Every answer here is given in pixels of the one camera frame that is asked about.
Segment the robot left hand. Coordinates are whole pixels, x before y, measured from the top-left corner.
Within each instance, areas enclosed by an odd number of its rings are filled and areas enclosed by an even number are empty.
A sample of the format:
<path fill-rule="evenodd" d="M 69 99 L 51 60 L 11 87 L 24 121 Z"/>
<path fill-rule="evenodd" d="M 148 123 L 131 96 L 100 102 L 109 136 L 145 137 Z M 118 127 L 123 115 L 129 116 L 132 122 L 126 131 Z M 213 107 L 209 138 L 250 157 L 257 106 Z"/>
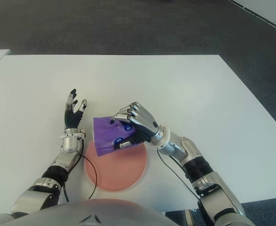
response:
<path fill-rule="evenodd" d="M 67 101 L 65 104 L 65 111 L 64 111 L 65 129 L 77 129 L 83 117 L 83 113 L 87 107 L 87 100 L 83 99 L 78 110 L 74 111 L 74 106 L 78 102 L 78 100 L 75 99 L 76 96 L 77 96 L 77 90 L 73 89 L 67 97 Z"/>

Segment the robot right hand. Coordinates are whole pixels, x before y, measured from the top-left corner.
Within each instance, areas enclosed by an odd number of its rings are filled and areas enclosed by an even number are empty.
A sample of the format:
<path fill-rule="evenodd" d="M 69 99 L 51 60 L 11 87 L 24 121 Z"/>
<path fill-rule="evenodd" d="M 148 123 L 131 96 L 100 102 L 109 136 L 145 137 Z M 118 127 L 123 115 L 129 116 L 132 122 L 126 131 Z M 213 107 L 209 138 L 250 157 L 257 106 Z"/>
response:
<path fill-rule="evenodd" d="M 152 114 L 138 102 L 133 102 L 111 117 L 110 124 L 119 121 L 122 124 L 131 125 L 135 132 L 114 145 L 114 149 L 125 149 L 132 145 L 151 141 L 159 132 L 159 125 Z"/>

